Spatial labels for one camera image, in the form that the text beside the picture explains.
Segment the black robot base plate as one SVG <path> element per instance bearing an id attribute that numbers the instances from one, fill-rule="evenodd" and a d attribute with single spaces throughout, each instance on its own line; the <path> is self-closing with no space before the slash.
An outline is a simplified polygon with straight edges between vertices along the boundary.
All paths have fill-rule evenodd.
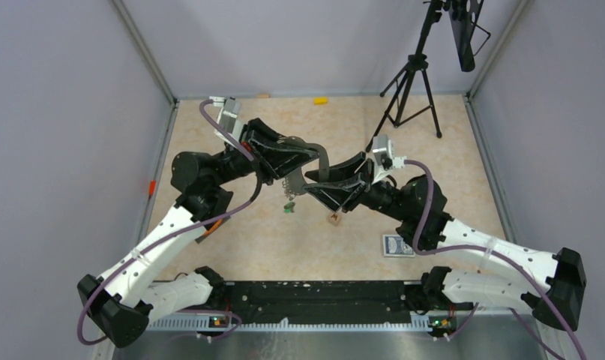
<path id="1" fill-rule="evenodd" d="M 226 281 L 213 269 L 194 270 L 212 282 L 199 309 L 230 311 L 245 325 L 375 325 L 409 323 L 430 311 L 469 311 L 470 302 L 453 304 L 429 295 L 410 280 Z"/>

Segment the green key tag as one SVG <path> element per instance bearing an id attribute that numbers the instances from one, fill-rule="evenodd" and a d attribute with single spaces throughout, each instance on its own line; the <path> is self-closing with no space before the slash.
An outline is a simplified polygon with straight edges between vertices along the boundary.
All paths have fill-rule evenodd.
<path id="1" fill-rule="evenodd" d="M 295 202 L 290 201 L 283 207 L 283 210 L 286 214 L 292 214 L 295 212 Z"/>

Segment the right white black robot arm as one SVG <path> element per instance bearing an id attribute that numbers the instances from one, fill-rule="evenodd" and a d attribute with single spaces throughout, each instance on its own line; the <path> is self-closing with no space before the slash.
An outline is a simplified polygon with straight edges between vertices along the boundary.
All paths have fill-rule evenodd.
<path id="1" fill-rule="evenodd" d="M 417 254 L 448 254 L 477 264 L 478 274 L 446 266 L 426 273 L 422 285 L 430 307 L 479 302 L 528 308 L 547 326 L 578 329 L 586 289 L 579 252 L 535 250 L 464 224 L 445 211 L 447 200 L 428 169 L 402 187 L 386 182 L 390 172 L 408 163 L 405 157 L 376 161 L 359 153 L 326 171 L 308 171 L 306 190 L 327 206 L 345 212 L 366 206 L 399 221 L 397 234 Z"/>

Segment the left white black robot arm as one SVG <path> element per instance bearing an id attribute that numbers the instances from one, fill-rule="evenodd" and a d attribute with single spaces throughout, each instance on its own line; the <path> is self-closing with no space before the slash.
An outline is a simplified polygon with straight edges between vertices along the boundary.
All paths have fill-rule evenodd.
<path id="1" fill-rule="evenodd" d="M 82 300 L 81 320 L 91 320 L 103 339 L 118 348 L 132 344 L 147 327 L 170 314 L 202 305 L 219 308 L 225 291 L 198 271 L 161 285 L 154 280 L 190 243 L 206 239 L 238 208 L 231 208 L 232 192 L 223 185 L 255 175 L 252 198 L 263 185 L 318 161 L 320 174 L 328 175 L 323 146 L 284 136 L 255 118 L 212 120 L 216 135 L 226 147 L 217 154 L 184 151 L 172 163 L 172 186 L 179 191 L 175 203 L 158 225 L 112 268 L 98 276 L 86 275 L 77 290 Z"/>

